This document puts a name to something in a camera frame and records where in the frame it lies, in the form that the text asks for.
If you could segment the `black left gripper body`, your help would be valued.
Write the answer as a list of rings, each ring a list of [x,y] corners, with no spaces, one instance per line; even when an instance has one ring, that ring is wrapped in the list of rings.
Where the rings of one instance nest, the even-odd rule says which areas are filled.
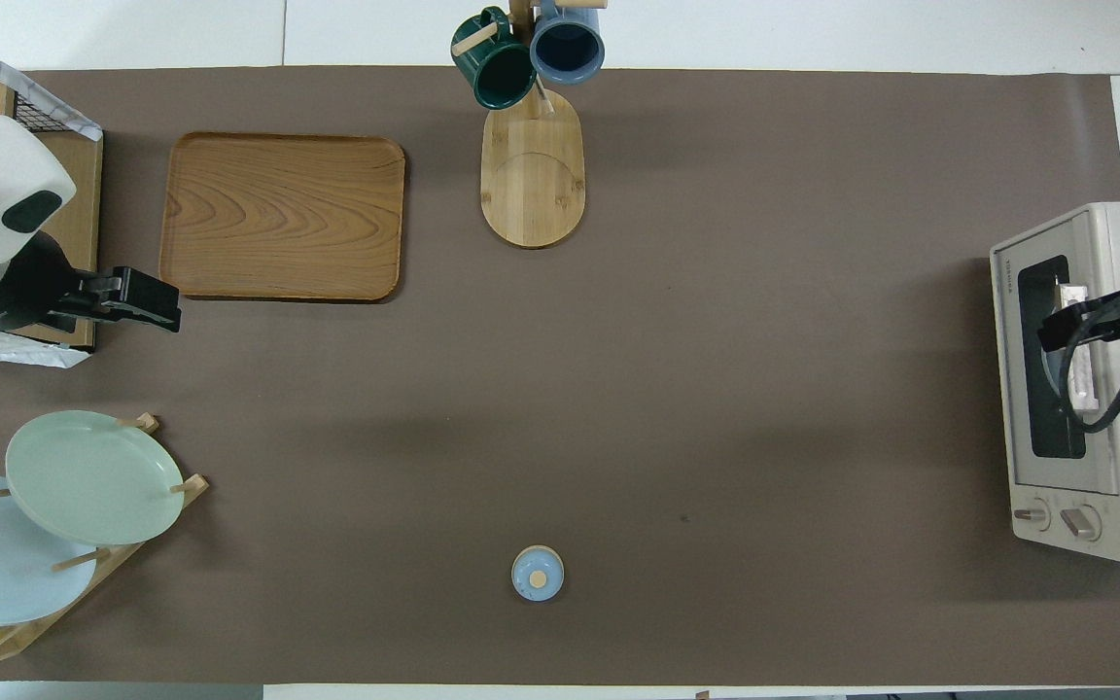
[[[75,332],[77,320],[116,323],[128,319],[122,301],[127,287],[127,270],[88,273],[77,270],[74,279],[59,289],[46,310],[46,327],[55,332]]]

